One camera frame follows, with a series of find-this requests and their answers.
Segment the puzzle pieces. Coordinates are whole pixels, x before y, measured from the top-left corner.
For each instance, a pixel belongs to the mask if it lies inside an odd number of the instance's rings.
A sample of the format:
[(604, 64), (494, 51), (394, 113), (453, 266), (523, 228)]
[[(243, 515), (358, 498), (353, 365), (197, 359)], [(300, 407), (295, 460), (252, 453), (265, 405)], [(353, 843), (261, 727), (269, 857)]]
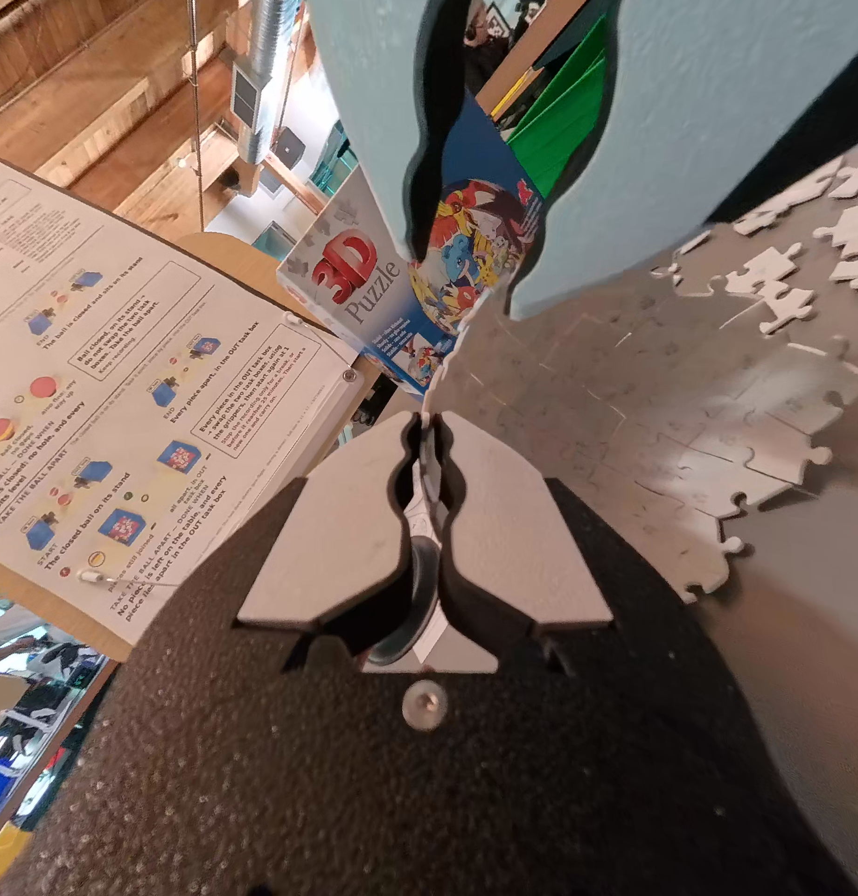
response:
[(663, 253), (647, 275), (682, 295), (712, 279), (769, 310), (767, 334), (843, 335), (858, 355), (858, 147), (728, 225)]

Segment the partly built puzzle ball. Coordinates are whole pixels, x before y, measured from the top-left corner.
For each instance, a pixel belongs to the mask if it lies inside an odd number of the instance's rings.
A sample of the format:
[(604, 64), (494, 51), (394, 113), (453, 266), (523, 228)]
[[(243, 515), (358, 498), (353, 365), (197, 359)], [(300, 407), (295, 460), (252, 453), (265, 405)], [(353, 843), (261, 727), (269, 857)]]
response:
[(847, 341), (771, 332), (763, 299), (658, 286), (589, 290), (531, 319), (472, 310), (428, 391), (557, 477), (682, 599), (729, 578), (741, 506), (802, 485), (813, 436), (858, 400)]

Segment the green plastic bin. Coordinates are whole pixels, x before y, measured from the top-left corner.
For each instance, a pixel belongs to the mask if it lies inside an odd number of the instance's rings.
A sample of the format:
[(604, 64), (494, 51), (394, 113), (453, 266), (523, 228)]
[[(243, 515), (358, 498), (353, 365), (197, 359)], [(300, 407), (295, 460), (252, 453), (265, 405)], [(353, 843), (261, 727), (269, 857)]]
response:
[(548, 197), (602, 107), (606, 13), (579, 14), (539, 60), (550, 79), (506, 141), (540, 194)]

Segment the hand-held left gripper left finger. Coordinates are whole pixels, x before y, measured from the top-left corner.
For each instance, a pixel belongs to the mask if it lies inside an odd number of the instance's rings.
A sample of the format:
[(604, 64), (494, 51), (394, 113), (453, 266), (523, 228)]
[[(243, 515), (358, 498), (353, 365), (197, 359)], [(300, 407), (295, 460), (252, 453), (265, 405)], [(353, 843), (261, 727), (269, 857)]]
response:
[(399, 412), (314, 468), (237, 622), (335, 637), (353, 655), (400, 627), (412, 605), (404, 511), (420, 443), (420, 414)]

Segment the silver ventilation duct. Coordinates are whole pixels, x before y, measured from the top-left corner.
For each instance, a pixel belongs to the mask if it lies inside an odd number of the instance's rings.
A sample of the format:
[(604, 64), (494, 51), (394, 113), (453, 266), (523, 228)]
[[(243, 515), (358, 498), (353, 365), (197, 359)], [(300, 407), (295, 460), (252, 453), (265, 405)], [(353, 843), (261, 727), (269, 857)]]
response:
[(302, 1), (252, 2), (249, 48), (233, 61), (230, 111), (238, 120), (237, 148), (248, 164), (264, 162), (286, 92), (293, 29)]

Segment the blue puzzle box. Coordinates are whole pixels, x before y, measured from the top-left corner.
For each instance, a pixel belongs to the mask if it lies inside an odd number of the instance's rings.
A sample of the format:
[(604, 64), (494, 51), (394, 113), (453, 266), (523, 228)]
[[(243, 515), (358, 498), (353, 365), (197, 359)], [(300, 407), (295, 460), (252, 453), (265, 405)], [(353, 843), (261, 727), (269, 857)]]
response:
[(278, 268), (278, 280), (326, 327), (418, 396), (474, 305), (523, 263), (543, 211), (534, 182), (469, 91), (441, 173), (423, 262), (397, 252), (356, 166)]

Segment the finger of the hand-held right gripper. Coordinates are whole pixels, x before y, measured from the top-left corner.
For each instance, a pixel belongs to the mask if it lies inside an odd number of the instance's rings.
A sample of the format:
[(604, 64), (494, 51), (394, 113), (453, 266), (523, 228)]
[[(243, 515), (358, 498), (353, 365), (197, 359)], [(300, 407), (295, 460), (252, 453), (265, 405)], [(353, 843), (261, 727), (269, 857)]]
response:
[(313, 1), (345, 131), (398, 252), (422, 262), (465, 99), (466, 1)]
[(858, 112), (858, 2), (619, 2), (600, 119), (510, 288), (525, 320), (693, 236), (820, 99)]

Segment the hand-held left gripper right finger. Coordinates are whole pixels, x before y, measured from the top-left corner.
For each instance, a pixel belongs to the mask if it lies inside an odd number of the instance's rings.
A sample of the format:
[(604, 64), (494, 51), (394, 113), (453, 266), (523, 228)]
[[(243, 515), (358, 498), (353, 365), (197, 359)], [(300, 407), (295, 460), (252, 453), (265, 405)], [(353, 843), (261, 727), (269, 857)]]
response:
[(614, 612), (544, 477), (454, 412), (434, 418), (447, 620), (492, 655), (523, 641), (608, 626)]

